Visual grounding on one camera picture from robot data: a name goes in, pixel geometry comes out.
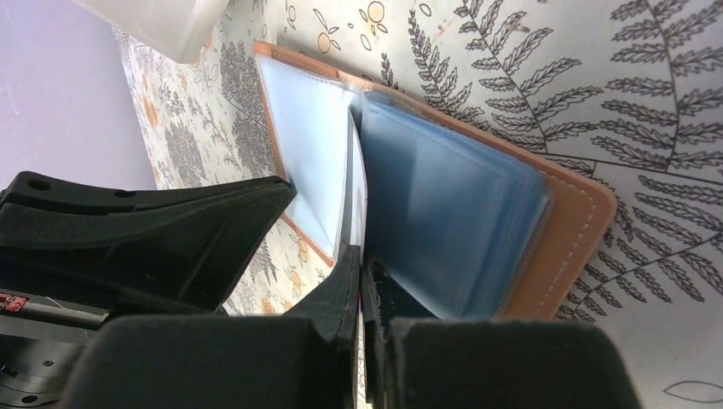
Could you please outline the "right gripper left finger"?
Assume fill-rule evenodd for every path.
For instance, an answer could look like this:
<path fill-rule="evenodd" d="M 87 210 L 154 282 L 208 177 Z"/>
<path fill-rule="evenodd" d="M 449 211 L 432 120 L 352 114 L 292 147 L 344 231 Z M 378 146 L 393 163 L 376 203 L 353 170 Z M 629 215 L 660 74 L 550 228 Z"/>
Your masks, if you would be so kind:
<path fill-rule="evenodd" d="M 104 326 L 62 408 L 351 408 L 360 249 L 281 315 L 136 315 Z"/>

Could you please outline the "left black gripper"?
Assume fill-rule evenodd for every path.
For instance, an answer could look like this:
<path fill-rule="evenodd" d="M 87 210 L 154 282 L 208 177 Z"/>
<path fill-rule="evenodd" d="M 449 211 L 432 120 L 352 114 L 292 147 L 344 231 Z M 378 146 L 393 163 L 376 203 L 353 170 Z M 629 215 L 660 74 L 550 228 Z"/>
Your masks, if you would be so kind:
<path fill-rule="evenodd" d="M 278 176 L 123 190 L 19 173 L 1 192 L 1 405 L 54 405 L 110 320 L 218 314 L 295 197 Z"/>

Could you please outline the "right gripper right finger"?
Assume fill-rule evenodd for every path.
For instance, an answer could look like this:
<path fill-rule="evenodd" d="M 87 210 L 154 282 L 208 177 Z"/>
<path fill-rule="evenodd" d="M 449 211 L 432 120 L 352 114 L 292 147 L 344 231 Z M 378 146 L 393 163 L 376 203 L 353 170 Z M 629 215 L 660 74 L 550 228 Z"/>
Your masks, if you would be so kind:
<path fill-rule="evenodd" d="M 640 407 L 616 346 L 595 326 L 437 318 L 371 251 L 361 307 L 374 408 Z"/>

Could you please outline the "tan leather card holder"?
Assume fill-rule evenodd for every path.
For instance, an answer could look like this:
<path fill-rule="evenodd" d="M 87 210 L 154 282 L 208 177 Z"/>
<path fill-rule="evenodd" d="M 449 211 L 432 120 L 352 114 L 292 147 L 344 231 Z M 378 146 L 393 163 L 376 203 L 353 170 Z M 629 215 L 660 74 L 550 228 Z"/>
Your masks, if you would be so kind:
<path fill-rule="evenodd" d="M 378 253 L 435 316 L 550 320 L 616 212 L 603 184 L 374 81 L 253 47 L 284 221 L 328 265 Z"/>

